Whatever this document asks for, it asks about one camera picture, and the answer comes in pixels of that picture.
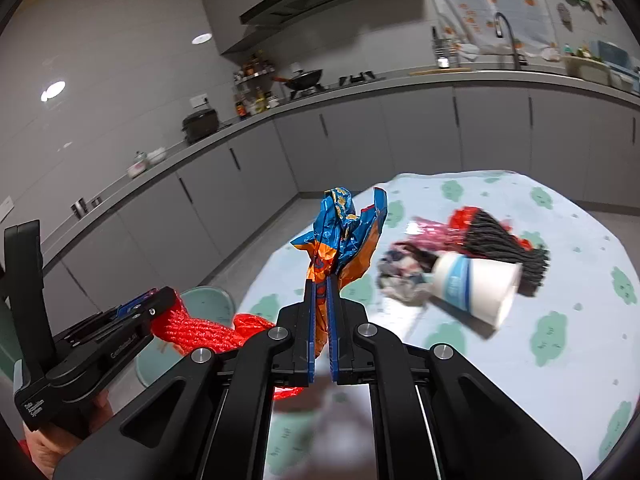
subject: kitchen counter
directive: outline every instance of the kitchen counter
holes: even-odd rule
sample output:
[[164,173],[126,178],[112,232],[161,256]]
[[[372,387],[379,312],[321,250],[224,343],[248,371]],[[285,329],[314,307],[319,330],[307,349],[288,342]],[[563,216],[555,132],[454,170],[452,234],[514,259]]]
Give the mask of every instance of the kitchen counter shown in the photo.
[[363,94],[372,92],[388,91],[392,89],[420,88],[423,86],[442,86],[442,85],[512,85],[512,86],[551,86],[569,91],[577,90],[582,92],[590,92],[596,97],[615,100],[626,106],[633,106],[640,110],[640,98],[610,88],[581,79],[576,79],[563,75],[555,75],[542,72],[516,72],[510,70],[483,70],[477,72],[462,73],[446,73],[432,74],[424,76],[407,76],[395,79],[385,79],[373,81],[371,83],[352,86],[349,88],[335,89],[320,94],[316,94],[307,98],[301,98],[287,104],[283,104],[273,110],[268,110],[258,116],[254,116],[248,120],[227,126],[219,130],[206,139],[203,139],[191,146],[186,144],[178,144],[169,151],[165,161],[146,171],[134,180],[124,176],[114,184],[100,193],[103,202],[96,209],[91,210],[84,218],[77,220],[75,216],[70,216],[58,229],[50,234],[42,244],[44,266],[51,262],[64,248],[69,245],[76,237],[89,226],[94,224],[103,214],[110,208],[116,206],[119,202],[126,199],[129,195],[136,192],[141,186],[147,182],[158,178],[164,172],[167,172],[182,161],[198,156],[198,152],[221,142],[232,136],[239,135],[243,130],[255,126],[257,123],[267,121],[279,114],[299,110],[300,108],[319,105],[324,102],[345,99],[349,97],[357,98]]

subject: paper cup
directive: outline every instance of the paper cup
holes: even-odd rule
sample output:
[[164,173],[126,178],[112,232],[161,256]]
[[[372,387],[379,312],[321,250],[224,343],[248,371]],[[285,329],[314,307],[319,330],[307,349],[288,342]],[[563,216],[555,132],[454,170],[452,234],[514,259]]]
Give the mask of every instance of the paper cup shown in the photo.
[[441,300],[499,328],[511,309],[521,272],[522,264],[447,252],[433,266],[431,291]]

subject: red mesh bag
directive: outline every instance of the red mesh bag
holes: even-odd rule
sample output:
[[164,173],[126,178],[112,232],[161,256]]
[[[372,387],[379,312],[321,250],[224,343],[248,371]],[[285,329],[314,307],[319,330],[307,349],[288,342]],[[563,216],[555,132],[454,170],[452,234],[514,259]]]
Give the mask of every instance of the red mesh bag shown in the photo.
[[[216,353],[227,352],[242,346],[252,335],[275,326],[271,321],[253,314],[236,314],[235,329],[207,319],[197,319],[189,315],[177,292],[176,298],[171,308],[151,322],[151,332],[163,341],[174,344],[182,355],[201,347]],[[276,388],[273,399],[286,399],[301,391],[302,388]]]

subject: tablecloth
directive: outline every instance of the tablecloth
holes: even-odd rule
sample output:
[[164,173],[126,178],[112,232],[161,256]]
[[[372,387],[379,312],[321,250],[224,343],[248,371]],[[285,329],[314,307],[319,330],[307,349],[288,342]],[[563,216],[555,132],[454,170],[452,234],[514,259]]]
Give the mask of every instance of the tablecloth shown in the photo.
[[[341,295],[406,343],[453,345],[574,455],[587,478],[622,434],[640,392],[640,285],[622,244],[570,200],[516,173],[400,174],[378,186],[388,193],[382,236],[370,269]],[[371,202],[372,189],[354,198],[357,210]],[[515,235],[550,251],[542,287],[533,298],[517,295],[493,334],[454,309],[404,306],[376,286],[376,262],[404,238],[409,218],[446,222],[465,205],[509,220]],[[239,311],[276,321],[280,307],[302,298],[307,266],[305,252],[281,247]],[[375,477],[368,386],[331,383],[323,351],[314,385],[274,404],[264,478]]]

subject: countertop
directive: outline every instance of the countertop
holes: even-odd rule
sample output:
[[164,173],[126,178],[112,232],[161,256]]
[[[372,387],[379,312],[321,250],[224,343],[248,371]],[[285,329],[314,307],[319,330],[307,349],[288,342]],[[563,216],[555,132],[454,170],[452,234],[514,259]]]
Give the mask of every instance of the countertop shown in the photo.
[[599,85],[576,79],[565,75],[556,75],[553,73],[531,72],[531,71],[513,71],[513,70],[478,70],[474,72],[446,73],[446,74],[429,74],[423,76],[404,76],[398,78],[388,78],[370,83],[351,86],[348,88],[335,89],[320,94],[316,94],[307,98],[298,99],[293,102],[283,104],[272,110],[261,113],[248,120],[240,123],[226,126],[217,133],[200,140],[188,146],[185,143],[176,144],[169,149],[166,160],[145,171],[142,175],[134,180],[128,176],[123,176],[108,188],[103,190],[99,195],[103,202],[95,209],[89,211],[82,219],[78,220],[75,216],[70,216],[60,227],[52,232],[42,243],[43,266],[51,262],[69,243],[71,243],[82,231],[87,229],[91,224],[97,221],[110,208],[118,202],[125,199],[138,188],[158,177],[161,173],[171,169],[176,164],[193,156],[201,150],[220,142],[221,140],[238,133],[261,121],[268,120],[277,114],[295,110],[297,108],[309,105],[319,104],[337,98],[344,98],[366,92],[375,92],[385,89],[422,86],[429,84],[455,84],[455,83],[508,83],[508,84],[533,84],[533,85],[552,85],[565,88],[573,88],[581,91],[593,92],[607,98],[613,98],[622,101],[621,104],[634,105],[640,108],[640,98],[635,95],[617,90],[615,88]]

